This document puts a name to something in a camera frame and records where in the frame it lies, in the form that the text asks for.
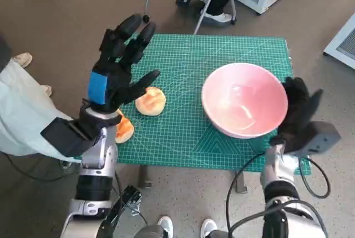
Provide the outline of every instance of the robotic arm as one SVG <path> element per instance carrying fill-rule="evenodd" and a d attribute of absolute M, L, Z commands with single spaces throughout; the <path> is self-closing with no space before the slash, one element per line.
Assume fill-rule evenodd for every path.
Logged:
<path fill-rule="evenodd" d="M 289 101 L 288 113 L 278 135 L 270 140 L 271 147 L 266 152 L 266 164 L 260 176 L 266 211 L 300 200 L 294 185 L 295 170 L 301 168 L 299 160 L 327 151 L 341 138 L 331 123 L 310 122 L 319 106 L 321 90 L 310 97 L 300 78 L 287 78 L 284 87 Z M 325 227 L 304 204 L 289 204 L 264 219 L 264 238 L 327 237 Z"/>
<path fill-rule="evenodd" d="M 115 30 L 106 30 L 100 58 L 90 76 L 88 100 L 81 107 L 79 118 L 56 118 L 41 132 L 63 155 L 82 156 L 75 198 L 70 203 L 61 238 L 112 237 L 122 204 L 141 197 L 129 188 L 119 204 L 113 206 L 110 201 L 118 157 L 116 125 L 121 121 L 116 110 L 144 95 L 160 73 L 154 70 L 138 82 L 131 82 L 131 66 L 142 58 L 155 32 L 155 24 L 150 22 L 127 43 L 141 21 L 141 16 L 135 14 Z"/>

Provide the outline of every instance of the wire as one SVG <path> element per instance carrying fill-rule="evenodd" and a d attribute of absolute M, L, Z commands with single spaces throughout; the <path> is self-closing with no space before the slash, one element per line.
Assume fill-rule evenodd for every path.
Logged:
<path fill-rule="evenodd" d="M 232 189 L 233 189 L 233 185 L 235 184 L 235 182 L 237 182 L 238 177 L 241 175 L 241 173 L 246 169 L 246 167 L 249 166 L 250 163 L 252 163 L 255 159 L 257 159 L 259 156 L 263 156 L 265 155 L 265 152 L 263 153 L 259 153 L 256 156 L 253 156 L 246 164 L 244 164 L 244 166 L 238 171 L 238 173 L 235 175 L 231 186 L 229 187 L 228 190 L 228 194 L 227 194 L 227 200 L 226 200 L 226 219 L 227 219 L 227 228 L 228 228 L 228 232 L 231 229 L 231 224 L 230 224 L 230 219 L 229 219 L 229 199 L 231 197 L 231 193 L 232 193 Z"/>
<path fill-rule="evenodd" d="M 130 210 L 138 213 L 138 215 L 144 220 L 144 223 L 146 224 L 146 226 L 148 226 L 147 220 L 145 219 L 145 217 L 143 216 L 143 214 L 140 211 L 134 209 L 133 207 L 130 207 L 129 205 L 126 205 L 126 207 L 128 207 Z"/>
<path fill-rule="evenodd" d="M 112 226 L 113 230 L 115 230 L 117 227 L 118 221 L 119 221 L 121 214 L 122 214 L 122 207 L 123 207 L 122 184 L 121 184 L 121 180 L 120 180 L 116 170 L 115 170 L 115 178 L 116 178 L 116 182 L 117 182 L 117 186 L 118 186 L 118 193 L 119 193 L 119 208 L 118 208 L 117 217 L 116 217 L 115 222 L 113 223 L 113 226 Z"/>
<path fill-rule="evenodd" d="M 255 213 L 251 216 L 248 216 L 248 217 L 245 217 L 244 219 L 238 221 L 236 224 L 234 224 L 231 228 L 231 230 L 228 232 L 228 236 L 229 237 L 232 237 L 232 233 L 235 231 L 236 228 L 238 228 L 239 226 L 241 226 L 242 224 L 248 222 L 248 221 L 251 221 L 251 220 L 254 220 L 258 217 L 262 217 L 262 216 L 266 216 L 268 214 L 271 214 L 271 213 L 274 213 L 274 212 L 277 212 L 281 209 L 283 209 L 284 207 L 290 205 L 290 204 L 302 204 L 304 206 L 307 206 L 308 208 L 310 208 L 313 213 L 316 215 L 317 217 L 317 220 L 324 232 L 324 235 L 326 236 L 326 238 L 328 238 L 328 232 L 327 232 L 327 229 L 326 229 L 326 226 L 324 225 L 324 222 L 320 216 L 320 214 L 318 213 L 318 211 L 308 202 L 305 202 L 305 201 L 302 201 L 302 200 L 291 200 L 291 201 L 288 201 L 288 202 L 285 202 L 281 205 L 277 205 L 275 207 L 272 207 L 270 209 L 267 209 L 265 211 L 262 211 L 262 212 L 259 212 L 259 213 Z"/>
<path fill-rule="evenodd" d="M 29 173 L 27 173 L 27 172 L 21 170 L 21 169 L 13 162 L 13 160 L 10 158 L 10 156 L 9 156 L 8 154 L 6 154 L 6 153 L 4 153 L 4 152 L 1 152 L 1 153 L 2 153 L 2 154 L 5 156 L 5 158 L 9 161 L 9 163 L 11 164 L 11 166 L 12 166 L 15 170 L 17 170 L 19 173 L 21 173 L 22 175 L 24 175 L 24 176 L 26 176 L 26 177 L 28 177 L 28 178 L 30 178 L 30 179 L 32 179 L 32 180 L 40 181 L 40 182 L 42 182 L 42 183 L 53 183 L 53 182 L 55 182 L 55 181 L 59 181 L 59 180 L 61 180 L 61 179 L 63 179 L 63 178 L 66 178 L 66 177 L 68 177 L 68 176 L 71 176 L 71 175 L 73 175 L 73 174 L 76 174 L 76 173 L 69 173 L 69 174 L 65 174 L 65 175 L 62 175 L 62 176 L 60 176 L 60 177 L 56 177 L 56 178 L 52 178 L 52 179 L 46 179 L 46 178 L 35 177 L 35 176 L 33 176 L 33 175 L 31 175 L 31 174 L 29 174 Z"/>
<path fill-rule="evenodd" d="M 251 221 L 251 220 L 254 220 L 258 217 L 262 217 L 262 216 L 266 216 L 268 214 L 271 214 L 271 213 L 274 213 L 274 212 L 277 212 L 281 209 L 283 209 L 284 207 L 286 207 L 287 205 L 289 204 L 302 204 L 306 207 L 308 207 L 309 209 L 311 209 L 313 211 L 313 213 L 316 215 L 317 217 L 317 220 L 322 228 L 322 231 L 324 232 L 324 235 L 326 236 L 326 238 L 328 238 L 328 232 L 327 232 L 327 229 L 324 225 L 324 222 L 320 216 L 320 214 L 318 213 L 318 211 L 308 202 L 305 202 L 303 200 L 291 200 L 291 201 L 288 201 L 288 202 L 285 202 L 281 205 L 277 205 L 275 207 L 272 207 L 270 209 L 267 209 L 265 211 L 262 211 L 262 212 L 259 212 L 259 213 L 256 213 L 256 214 L 253 214 L 251 216 L 248 216 L 240 221 L 238 221 L 237 223 L 235 223 L 232 227 L 230 226 L 230 219 L 229 219 L 229 200 L 230 200 L 230 195 L 232 193 L 232 188 L 233 188 L 233 185 L 234 183 L 237 181 L 238 177 L 240 176 L 240 174 L 247 168 L 248 165 L 250 165 L 250 163 L 252 163 L 255 159 L 257 159 L 259 156 L 262 156 L 264 155 L 265 153 L 260 153 L 260 154 L 257 154 L 256 156 L 254 156 L 253 158 L 251 158 L 239 171 L 238 173 L 235 175 L 232 183 L 231 183 L 231 186 L 228 190 L 228 194 L 227 194 L 227 200 L 226 200 L 226 218 L 227 218 L 227 228 L 228 228 L 228 237 L 229 238 L 232 238 L 232 234 L 233 232 L 239 227 L 241 226 L 242 224 L 248 222 L 248 221 Z M 325 195 L 317 195 L 316 193 L 314 193 L 312 191 L 312 189 L 310 188 L 310 186 L 308 185 L 307 181 L 306 181 L 306 178 L 302 172 L 302 168 L 301 168 L 301 158 L 299 158 L 299 167 L 300 167 L 300 174 L 301 174 L 301 177 L 302 177 L 302 180 L 305 184 L 305 187 L 307 188 L 307 190 L 311 193 L 311 195 L 313 195 L 314 197 L 317 197 L 317 198 L 321 198 L 321 199 L 324 199 L 324 198 L 327 198 L 331 192 L 331 185 L 330 185 L 330 182 L 329 182 L 329 179 L 328 179 L 328 176 L 326 175 L 326 173 L 324 172 L 324 170 L 315 162 L 313 161 L 312 159 L 309 159 L 309 158 L 305 158 L 306 160 L 310 161 L 312 164 L 314 164 L 319 170 L 320 172 L 322 173 L 322 175 L 324 176 L 325 180 L 326 180 L 326 183 L 327 183 L 327 192 Z"/>
<path fill-rule="evenodd" d="M 113 189 L 113 191 L 114 191 L 117 195 L 119 195 L 119 194 L 118 194 L 118 191 L 117 191 L 117 189 L 116 189 L 115 187 L 112 186 L 112 189 Z M 126 205 L 126 207 L 128 207 L 130 210 L 132 210 L 132 211 L 138 213 L 139 216 L 143 219 L 144 223 L 148 226 L 148 222 L 147 222 L 147 220 L 145 219 L 145 217 L 143 216 L 143 214 L 142 214 L 141 212 L 139 212 L 138 210 L 135 210 L 133 207 L 131 207 L 131 206 L 129 206 L 129 205 Z"/>
<path fill-rule="evenodd" d="M 308 184 L 308 182 L 306 180 L 305 175 L 303 174 L 303 171 L 302 171 L 302 168 L 301 168 L 301 159 L 305 159 L 305 160 L 309 161 L 314 166 L 316 166 L 317 169 L 322 173 L 322 175 L 323 175 L 323 177 L 324 177 L 324 179 L 326 181 L 326 184 L 327 184 L 327 192 L 324 195 L 318 195 L 311 189 L 310 185 Z M 306 187 L 307 191 L 310 192 L 310 194 L 312 196 L 314 196 L 315 198 L 319 198 L 319 199 L 327 198 L 331 194 L 331 183 L 329 182 L 329 178 L 328 178 L 327 174 L 325 173 L 325 171 L 314 160 L 312 160 L 310 158 L 299 158 L 298 159 L 298 163 L 299 163 L 298 166 L 300 167 L 300 175 L 301 175 L 303 183 L 305 184 L 305 187 Z"/>
<path fill-rule="evenodd" d="M 115 194 L 118 196 L 118 192 L 117 192 L 117 189 L 114 187 L 114 186 L 112 186 L 112 190 L 115 192 Z"/>

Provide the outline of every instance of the sneaker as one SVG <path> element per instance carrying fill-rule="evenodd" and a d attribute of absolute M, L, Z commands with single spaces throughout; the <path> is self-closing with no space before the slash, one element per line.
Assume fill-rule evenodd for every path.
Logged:
<path fill-rule="evenodd" d="M 206 219 L 204 221 L 204 223 L 202 223 L 202 227 L 201 227 L 201 238 L 206 238 L 208 234 L 210 234 L 211 232 L 217 230 L 217 224 L 211 220 L 211 219 Z"/>
<path fill-rule="evenodd" d="M 203 23 L 213 24 L 215 26 L 226 26 L 230 24 L 231 21 L 232 15 L 224 12 L 219 15 L 212 15 L 206 12 L 202 20 Z"/>
<path fill-rule="evenodd" d="M 158 225 L 163 227 L 163 229 L 168 233 L 169 238 L 173 238 L 173 221 L 168 216 L 161 217 L 158 220 Z"/>
<path fill-rule="evenodd" d="M 28 52 L 13 57 L 13 60 L 18 64 L 20 64 L 22 68 L 26 68 L 27 66 L 29 66 L 32 59 L 33 59 L 32 55 L 29 54 Z"/>
<path fill-rule="evenodd" d="M 52 95 L 52 87 L 49 85 L 42 84 L 40 87 L 42 87 L 43 91 L 50 97 Z"/>

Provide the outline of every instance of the black glove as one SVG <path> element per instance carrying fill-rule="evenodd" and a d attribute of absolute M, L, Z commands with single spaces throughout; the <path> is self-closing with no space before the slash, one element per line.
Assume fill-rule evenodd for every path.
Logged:
<path fill-rule="evenodd" d="M 271 145 L 286 143 L 300 134 L 317 111 L 323 94 L 323 90 L 319 89 L 310 96 L 304 81 L 299 77 L 287 77 L 282 85 L 287 94 L 288 110 L 277 129 L 277 135 L 270 139 Z"/>

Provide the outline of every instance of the bread roll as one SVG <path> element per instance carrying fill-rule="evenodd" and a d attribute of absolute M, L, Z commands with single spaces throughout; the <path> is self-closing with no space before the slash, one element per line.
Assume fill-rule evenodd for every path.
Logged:
<path fill-rule="evenodd" d="M 136 99 L 135 106 L 143 115 L 157 116 L 163 111 L 165 103 L 163 91 L 156 87 L 148 87 L 146 94 Z"/>
<path fill-rule="evenodd" d="M 122 116 L 122 119 L 121 122 L 116 125 L 116 143 L 122 144 L 132 137 L 134 133 L 134 127 L 129 119 L 127 119 L 119 109 L 117 112 Z"/>

